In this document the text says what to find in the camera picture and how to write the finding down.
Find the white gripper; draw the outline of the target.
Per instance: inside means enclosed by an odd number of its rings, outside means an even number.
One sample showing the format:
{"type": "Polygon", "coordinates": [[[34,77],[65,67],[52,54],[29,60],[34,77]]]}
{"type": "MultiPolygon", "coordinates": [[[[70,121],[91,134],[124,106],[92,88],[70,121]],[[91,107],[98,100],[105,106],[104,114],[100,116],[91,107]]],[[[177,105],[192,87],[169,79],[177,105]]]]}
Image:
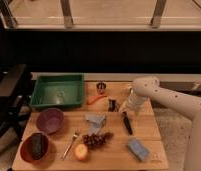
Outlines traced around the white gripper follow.
{"type": "Polygon", "coordinates": [[[140,110],[143,101],[141,98],[130,98],[128,97],[120,106],[119,112],[123,113],[135,113],[137,114],[140,110]]]}

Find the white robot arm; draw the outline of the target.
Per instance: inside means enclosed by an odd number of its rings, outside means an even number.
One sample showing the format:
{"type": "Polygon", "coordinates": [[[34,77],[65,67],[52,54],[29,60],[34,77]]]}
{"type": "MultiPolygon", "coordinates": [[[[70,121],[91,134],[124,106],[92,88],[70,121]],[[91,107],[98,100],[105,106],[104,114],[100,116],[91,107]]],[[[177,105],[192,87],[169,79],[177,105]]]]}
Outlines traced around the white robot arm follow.
{"type": "Polygon", "coordinates": [[[156,77],[140,77],[131,83],[131,91],[121,111],[137,111],[147,100],[154,100],[192,121],[184,171],[201,171],[201,97],[162,88],[156,77]]]}

